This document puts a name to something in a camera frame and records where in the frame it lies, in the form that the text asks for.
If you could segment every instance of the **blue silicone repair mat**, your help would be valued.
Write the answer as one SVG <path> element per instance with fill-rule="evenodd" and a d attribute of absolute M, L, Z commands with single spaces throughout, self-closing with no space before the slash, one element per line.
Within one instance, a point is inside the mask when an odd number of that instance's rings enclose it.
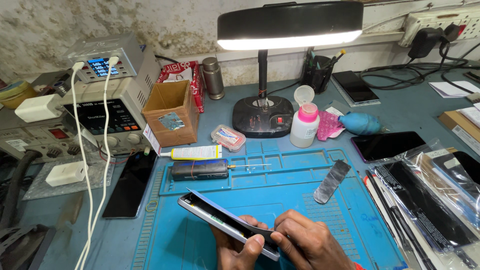
<path fill-rule="evenodd" d="M 353 167 L 326 204 L 313 199 L 313 192 L 335 161 L 342 160 L 352 166 L 343 149 L 268 152 L 263 145 L 260 149 L 263 150 L 256 154 L 230 157 L 228 162 L 271 165 L 231 169 L 227 179 L 173 181 L 170 173 L 173 163 L 160 169 L 132 270 L 216 269 L 215 239 L 208 224 L 177 204 L 177 199 L 187 193 L 187 187 L 233 214 L 250 214 L 269 227 L 273 227 L 281 213 L 295 209 L 313 221 L 325 222 L 348 257 L 364 268 L 406 268 Z M 260 255 L 256 269 L 293 267 L 284 257 L 274 262 Z"/>

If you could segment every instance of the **hand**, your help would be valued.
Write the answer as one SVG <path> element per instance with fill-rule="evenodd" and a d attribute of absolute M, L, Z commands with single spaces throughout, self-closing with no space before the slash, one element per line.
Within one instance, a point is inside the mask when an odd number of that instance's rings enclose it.
<path fill-rule="evenodd" d="M 295 210 L 275 219 L 272 240 L 298 270 L 355 270 L 355 264 L 323 222 L 313 222 Z"/>
<path fill-rule="evenodd" d="M 257 221 L 250 215 L 239 216 L 248 224 L 268 229 L 265 223 Z M 218 259 L 218 270 L 253 270 L 258 256 L 262 253 L 265 239 L 262 235 L 256 234 L 243 244 L 237 239 L 226 235 L 221 230 L 210 225 L 216 241 L 216 257 Z"/>

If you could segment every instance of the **pink bottle cap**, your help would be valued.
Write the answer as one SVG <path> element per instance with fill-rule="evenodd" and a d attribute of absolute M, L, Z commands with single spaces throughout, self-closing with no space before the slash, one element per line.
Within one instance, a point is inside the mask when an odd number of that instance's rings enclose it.
<path fill-rule="evenodd" d="M 305 123 L 311 123 L 317 120 L 318 108 L 317 105 L 307 102 L 304 103 L 299 110 L 299 119 Z"/>

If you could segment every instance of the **lamp base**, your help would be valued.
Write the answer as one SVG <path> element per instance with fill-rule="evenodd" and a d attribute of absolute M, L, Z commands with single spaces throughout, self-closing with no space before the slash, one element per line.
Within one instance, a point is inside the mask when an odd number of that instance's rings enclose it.
<path fill-rule="evenodd" d="M 286 98 L 243 98 L 233 107 L 233 128 L 247 138 L 279 138 L 290 133 L 294 113 Z"/>

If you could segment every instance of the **red box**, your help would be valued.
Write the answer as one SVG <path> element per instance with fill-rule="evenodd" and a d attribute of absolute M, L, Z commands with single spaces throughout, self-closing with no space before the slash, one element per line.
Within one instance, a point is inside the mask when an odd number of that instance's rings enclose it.
<path fill-rule="evenodd" d="M 192 89 L 193 98 L 195 99 L 195 104 L 198 107 L 200 113 L 204 111 L 205 103 L 205 89 L 203 77 L 200 74 L 200 67 L 198 61 L 190 62 L 181 62 L 175 64 L 168 64 L 163 66 L 163 70 L 158 77 L 157 83 L 162 83 L 165 79 L 168 78 L 170 73 L 178 74 L 187 68 L 191 67 L 193 70 L 193 81 L 190 82 L 190 88 Z"/>

